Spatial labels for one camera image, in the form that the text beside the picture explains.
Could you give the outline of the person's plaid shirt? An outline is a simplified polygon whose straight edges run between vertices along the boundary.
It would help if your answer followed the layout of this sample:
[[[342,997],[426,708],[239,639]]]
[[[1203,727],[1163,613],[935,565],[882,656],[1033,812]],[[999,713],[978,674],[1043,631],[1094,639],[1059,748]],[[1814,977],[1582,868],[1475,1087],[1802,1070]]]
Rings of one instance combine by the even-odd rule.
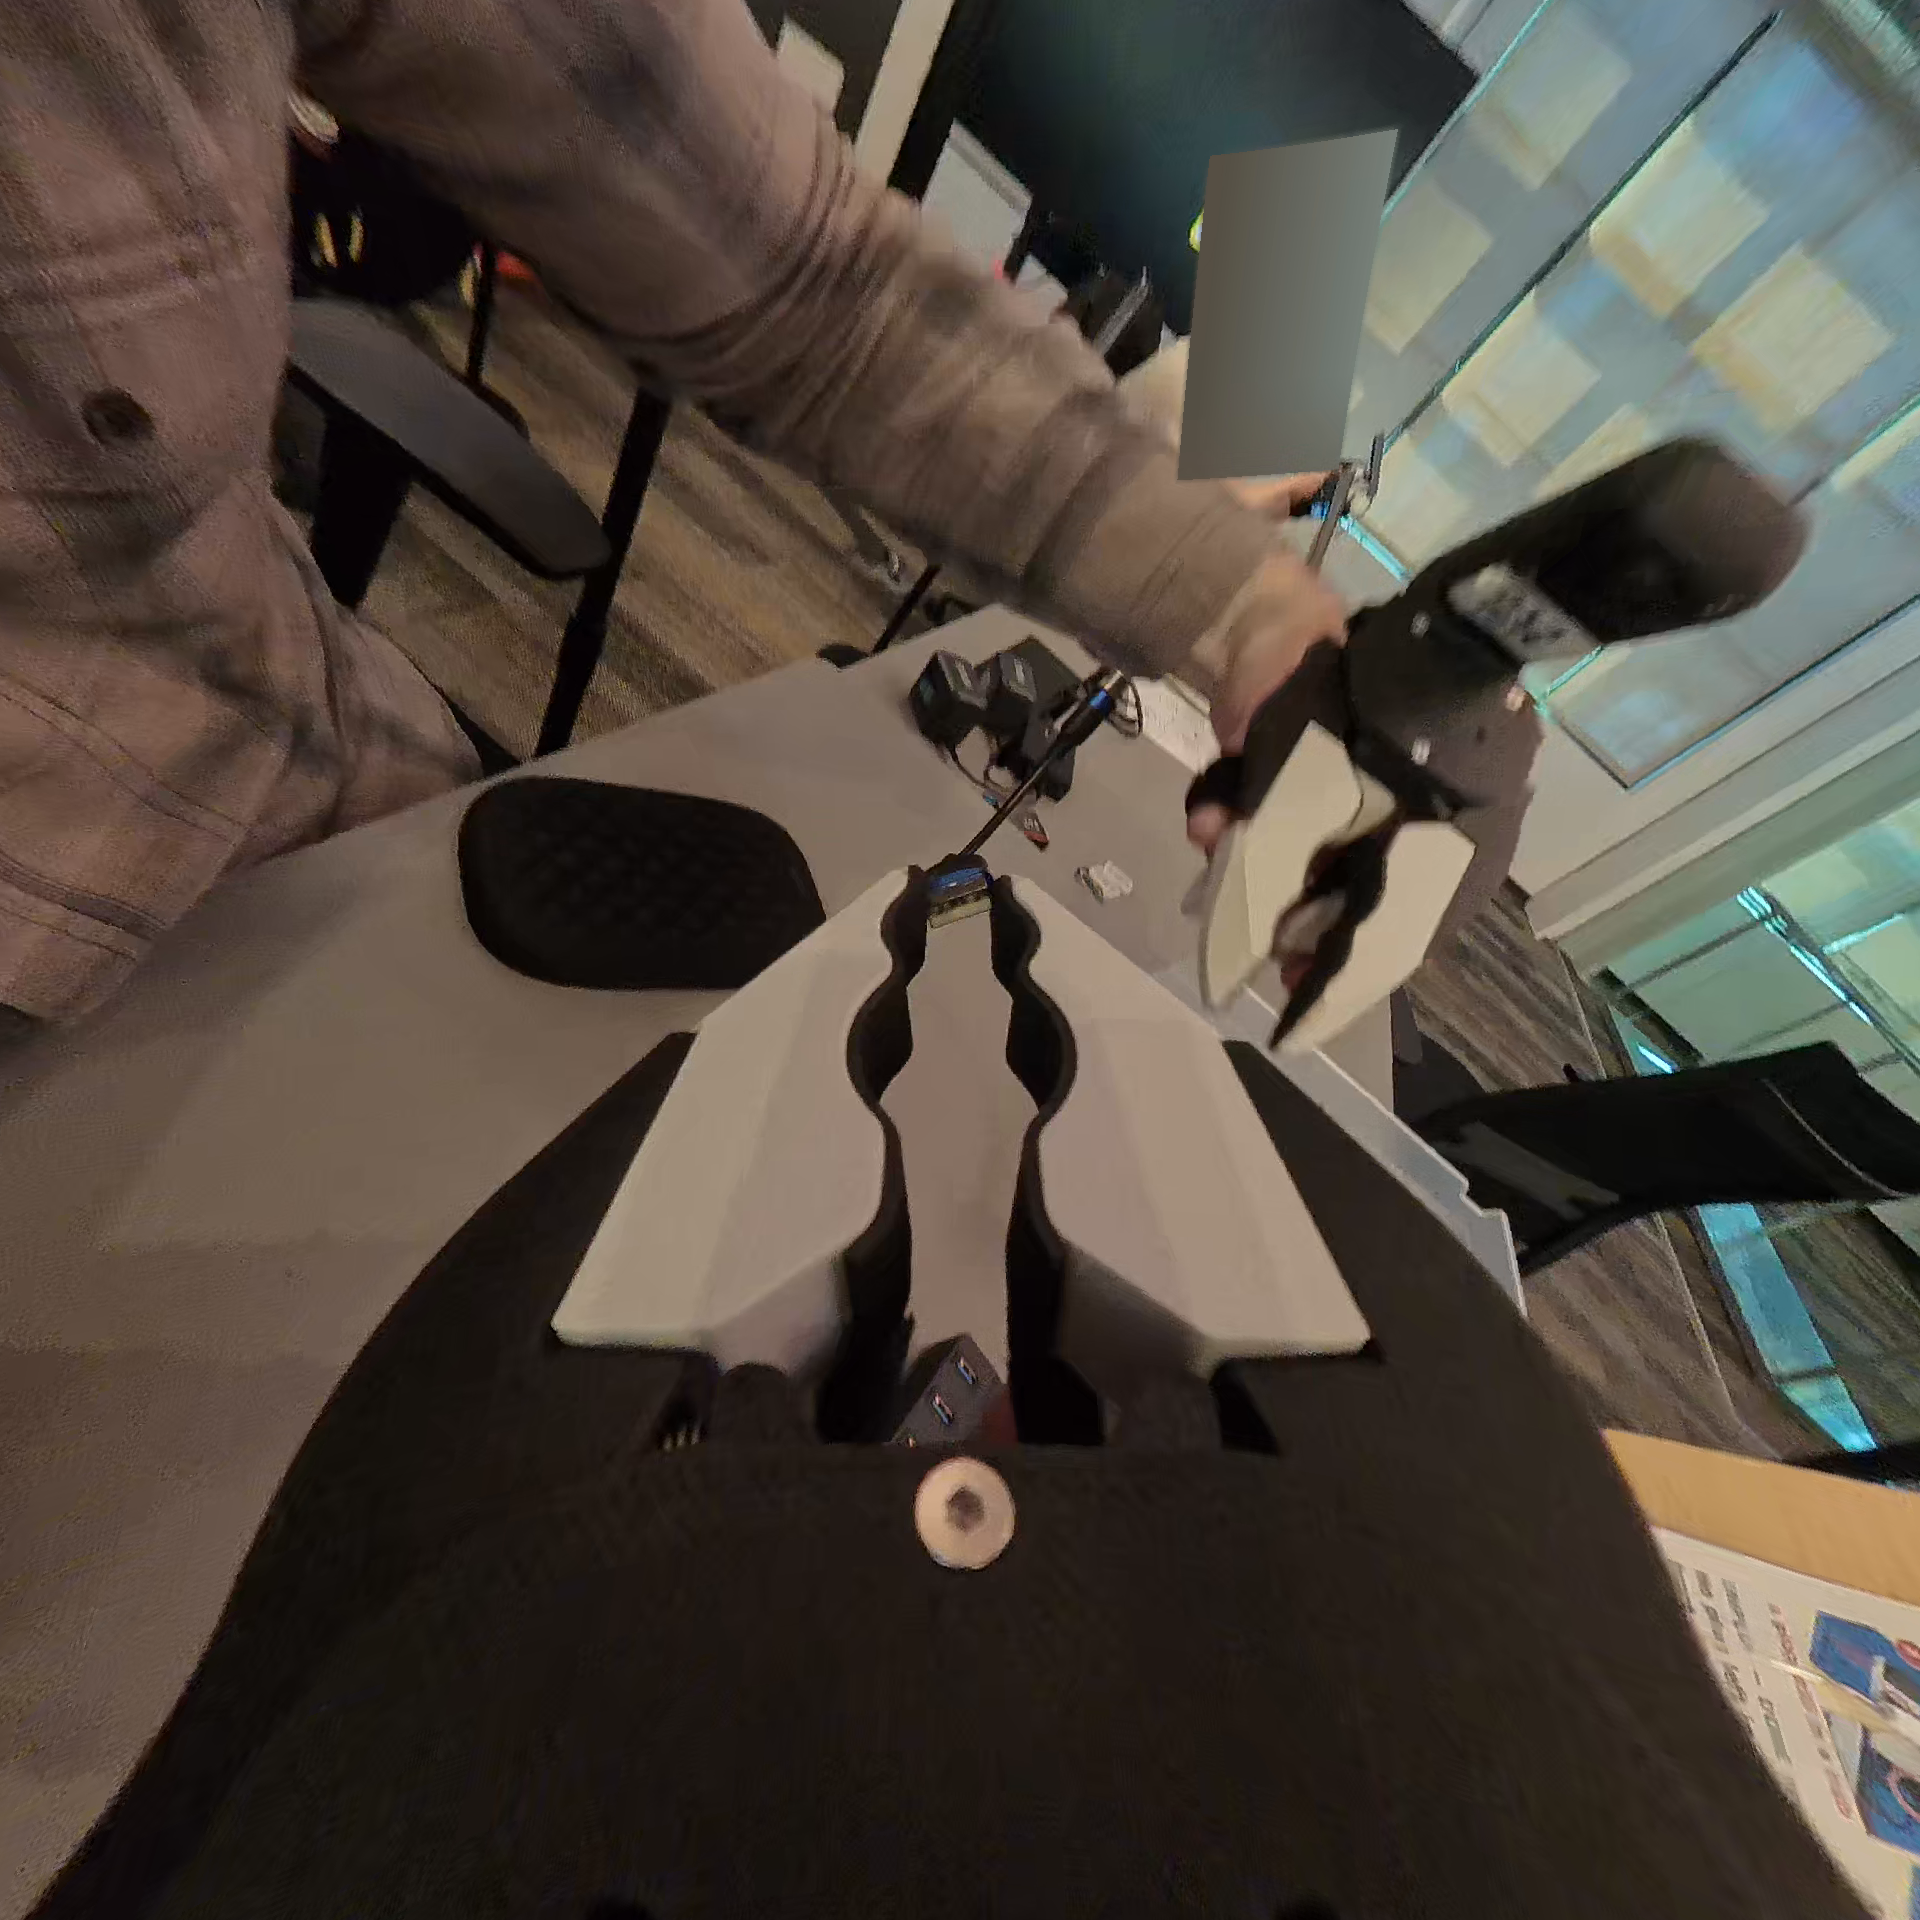
[[[474,751],[276,494],[285,14],[9,9],[0,60],[0,997],[30,1031]]]

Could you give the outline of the flat black box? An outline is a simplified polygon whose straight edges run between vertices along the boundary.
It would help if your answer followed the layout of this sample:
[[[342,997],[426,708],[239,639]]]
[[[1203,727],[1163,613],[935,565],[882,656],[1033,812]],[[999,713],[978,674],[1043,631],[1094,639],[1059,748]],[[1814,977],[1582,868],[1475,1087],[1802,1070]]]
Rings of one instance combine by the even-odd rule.
[[[978,657],[978,696],[987,789],[1011,794],[1059,748],[1059,720],[1074,696],[1074,674],[1043,639],[1016,639]]]

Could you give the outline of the large dark screen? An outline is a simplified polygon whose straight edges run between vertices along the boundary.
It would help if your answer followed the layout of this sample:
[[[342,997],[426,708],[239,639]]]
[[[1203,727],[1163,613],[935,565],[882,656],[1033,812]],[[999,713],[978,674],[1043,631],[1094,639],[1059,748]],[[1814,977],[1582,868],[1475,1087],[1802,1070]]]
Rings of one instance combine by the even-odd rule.
[[[1189,334],[1212,157],[1394,132],[1394,187],[1472,93],[1403,0],[1004,0],[955,123],[1036,201],[1043,270],[1142,276]]]

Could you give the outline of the black office chair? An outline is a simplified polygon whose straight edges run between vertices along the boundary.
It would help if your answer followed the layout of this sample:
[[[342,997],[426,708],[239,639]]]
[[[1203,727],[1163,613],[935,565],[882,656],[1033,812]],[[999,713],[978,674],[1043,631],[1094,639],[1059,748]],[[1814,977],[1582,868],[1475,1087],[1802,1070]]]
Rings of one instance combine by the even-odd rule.
[[[1920,1194],[1920,1125],[1834,1046],[1482,1094],[1410,1130],[1507,1221],[1520,1271],[1645,1218]]]

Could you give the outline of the dark cloth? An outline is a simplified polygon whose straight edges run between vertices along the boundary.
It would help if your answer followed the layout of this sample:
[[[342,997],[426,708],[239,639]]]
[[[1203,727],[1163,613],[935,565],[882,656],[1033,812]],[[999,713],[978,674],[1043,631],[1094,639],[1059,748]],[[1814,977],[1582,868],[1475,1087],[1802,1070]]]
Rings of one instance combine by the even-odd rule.
[[[740,994],[831,918],[766,812],[588,776],[489,786],[455,888],[489,959],[578,994]]]

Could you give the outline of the black side chair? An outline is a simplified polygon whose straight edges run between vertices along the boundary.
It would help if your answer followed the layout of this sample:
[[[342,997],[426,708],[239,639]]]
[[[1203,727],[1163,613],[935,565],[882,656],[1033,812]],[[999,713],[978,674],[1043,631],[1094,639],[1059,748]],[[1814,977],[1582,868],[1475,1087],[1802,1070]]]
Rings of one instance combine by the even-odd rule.
[[[636,394],[611,492],[597,517],[474,385],[356,303],[293,303],[285,385],[323,418],[306,546],[342,607],[364,600],[414,492],[536,583],[578,583],[536,731],[536,760],[568,751],[675,403]]]

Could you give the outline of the instruction sheet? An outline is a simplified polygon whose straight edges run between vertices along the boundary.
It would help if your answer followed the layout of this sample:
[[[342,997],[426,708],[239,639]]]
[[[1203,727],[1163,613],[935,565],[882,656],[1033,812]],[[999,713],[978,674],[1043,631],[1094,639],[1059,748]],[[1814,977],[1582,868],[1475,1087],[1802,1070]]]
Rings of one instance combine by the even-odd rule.
[[[1858,1906],[1920,1917],[1920,1616],[1651,1530],[1724,1705]]]

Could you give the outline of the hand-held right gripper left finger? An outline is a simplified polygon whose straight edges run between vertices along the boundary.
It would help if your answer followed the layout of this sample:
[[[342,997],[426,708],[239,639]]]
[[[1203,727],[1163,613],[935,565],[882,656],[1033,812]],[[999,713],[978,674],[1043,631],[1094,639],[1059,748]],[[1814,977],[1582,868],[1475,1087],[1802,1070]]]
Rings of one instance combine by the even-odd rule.
[[[559,1343],[771,1366],[831,1446],[891,1437],[916,1231],[882,1096],[916,973],[901,868],[703,1014],[549,1320]]]

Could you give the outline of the small black box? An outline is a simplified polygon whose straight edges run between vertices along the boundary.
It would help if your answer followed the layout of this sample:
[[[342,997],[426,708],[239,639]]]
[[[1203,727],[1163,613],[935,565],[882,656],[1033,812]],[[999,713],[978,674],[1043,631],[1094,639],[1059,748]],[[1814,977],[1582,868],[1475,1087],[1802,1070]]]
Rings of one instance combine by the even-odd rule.
[[[909,720],[935,751],[962,751],[970,731],[995,727],[995,686],[970,657],[943,645],[909,686]]]

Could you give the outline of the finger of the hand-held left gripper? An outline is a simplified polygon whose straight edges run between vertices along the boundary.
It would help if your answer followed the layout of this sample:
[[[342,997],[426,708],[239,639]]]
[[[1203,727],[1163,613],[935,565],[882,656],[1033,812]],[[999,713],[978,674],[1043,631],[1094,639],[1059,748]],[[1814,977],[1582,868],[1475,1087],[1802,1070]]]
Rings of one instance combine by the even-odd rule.
[[[1197,997],[1226,1014],[1249,994],[1290,1008],[1344,1008],[1374,994],[1392,955],[1392,868],[1403,803],[1351,768],[1329,731],[1300,748],[1237,818],[1197,884]]]
[[[1475,840],[1459,825],[1384,825],[1322,859],[1303,904],[1279,918],[1300,973],[1273,1055],[1312,1055],[1384,1008],[1429,955]]]

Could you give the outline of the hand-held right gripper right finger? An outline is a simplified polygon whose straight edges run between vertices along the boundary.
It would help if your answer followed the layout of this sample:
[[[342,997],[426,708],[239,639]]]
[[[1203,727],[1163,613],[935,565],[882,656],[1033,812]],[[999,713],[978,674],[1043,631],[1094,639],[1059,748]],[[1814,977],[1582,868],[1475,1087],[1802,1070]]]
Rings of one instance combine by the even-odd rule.
[[[1022,1446],[1105,1446],[1221,1366],[1359,1358],[1374,1327],[1226,1046],[1036,884],[995,884],[1004,1070],[1033,1096],[1004,1231]]]

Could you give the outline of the small white stand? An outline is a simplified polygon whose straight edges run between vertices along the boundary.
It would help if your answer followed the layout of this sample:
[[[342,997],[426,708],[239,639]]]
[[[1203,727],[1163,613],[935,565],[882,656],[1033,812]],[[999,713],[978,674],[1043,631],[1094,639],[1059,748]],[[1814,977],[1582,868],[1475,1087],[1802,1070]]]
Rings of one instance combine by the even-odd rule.
[[[1329,534],[1374,509],[1384,470],[1384,430],[1363,458],[1344,458],[1290,517],[1312,517],[1303,566],[1322,577],[1329,556]]]

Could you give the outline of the black multi-port usb hub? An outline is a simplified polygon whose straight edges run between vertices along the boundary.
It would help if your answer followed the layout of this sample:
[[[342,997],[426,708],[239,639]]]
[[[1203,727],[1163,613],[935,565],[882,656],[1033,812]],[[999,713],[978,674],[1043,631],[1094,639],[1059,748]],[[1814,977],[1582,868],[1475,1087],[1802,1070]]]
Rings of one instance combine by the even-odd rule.
[[[1011,1437],[1011,1389],[995,1354],[970,1332],[935,1342],[909,1380],[901,1405],[891,1419],[894,1449],[995,1449]]]

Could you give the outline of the clear plastic bin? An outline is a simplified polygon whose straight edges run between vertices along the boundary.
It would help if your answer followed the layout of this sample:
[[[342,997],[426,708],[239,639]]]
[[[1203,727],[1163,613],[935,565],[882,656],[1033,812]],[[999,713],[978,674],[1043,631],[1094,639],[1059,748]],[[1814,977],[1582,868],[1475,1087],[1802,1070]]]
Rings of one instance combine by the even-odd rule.
[[[1325,1055],[1289,1055],[1279,1070],[1322,1119],[1329,1119],[1403,1194],[1417,1194],[1459,1246],[1520,1308],[1520,1260],[1507,1218],[1472,1204],[1461,1171],[1447,1171],[1394,1113],[1403,1080],[1417,1070],[1392,1036],[1392,1014],[1374,1014],[1351,1036]]]

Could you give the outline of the person's left forearm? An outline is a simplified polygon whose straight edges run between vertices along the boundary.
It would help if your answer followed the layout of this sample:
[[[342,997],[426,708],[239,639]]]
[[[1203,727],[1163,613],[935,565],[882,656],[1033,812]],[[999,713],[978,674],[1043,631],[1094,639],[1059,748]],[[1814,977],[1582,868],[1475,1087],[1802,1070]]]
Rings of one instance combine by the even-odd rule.
[[[740,444],[1127,674],[1183,674],[1289,534],[1105,362],[852,167],[741,9],[293,9],[293,75]]]

